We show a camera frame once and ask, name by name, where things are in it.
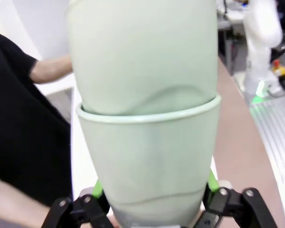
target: black t-shirt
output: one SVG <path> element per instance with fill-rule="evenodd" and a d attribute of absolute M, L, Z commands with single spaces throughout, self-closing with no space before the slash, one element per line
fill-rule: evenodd
<path fill-rule="evenodd" d="M 0 35 L 0 179 L 50 206 L 72 192 L 70 125 L 31 81 L 35 63 Z"/>

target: yellow object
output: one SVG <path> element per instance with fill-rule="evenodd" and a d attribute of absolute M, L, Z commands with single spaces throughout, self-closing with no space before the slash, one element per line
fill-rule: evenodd
<path fill-rule="evenodd" d="M 274 66 L 272 67 L 272 71 L 278 77 L 285 75 L 285 67 L 280 65 L 280 61 L 278 59 L 274 61 Z"/>

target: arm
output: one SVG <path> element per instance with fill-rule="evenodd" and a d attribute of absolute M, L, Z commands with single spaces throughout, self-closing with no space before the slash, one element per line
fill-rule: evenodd
<path fill-rule="evenodd" d="M 28 228 L 40 228 L 49 208 L 0 180 L 0 219 Z"/>
<path fill-rule="evenodd" d="M 30 73 L 34 83 L 56 81 L 73 71 L 70 55 L 54 60 L 37 61 Z"/>

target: shirt sleeve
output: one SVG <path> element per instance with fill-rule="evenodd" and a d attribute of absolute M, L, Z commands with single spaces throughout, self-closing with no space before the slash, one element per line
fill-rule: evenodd
<path fill-rule="evenodd" d="M 24 76 L 29 76 L 37 60 L 24 53 L 20 47 L 0 34 L 0 49 L 8 62 Z"/>

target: person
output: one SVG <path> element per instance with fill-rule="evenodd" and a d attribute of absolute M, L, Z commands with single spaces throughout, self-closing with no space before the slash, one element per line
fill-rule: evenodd
<path fill-rule="evenodd" d="M 34 85 L 71 72 L 70 56 L 38 61 L 0 34 L 2 220 L 40 228 L 57 198 L 72 197 L 70 124 Z"/>

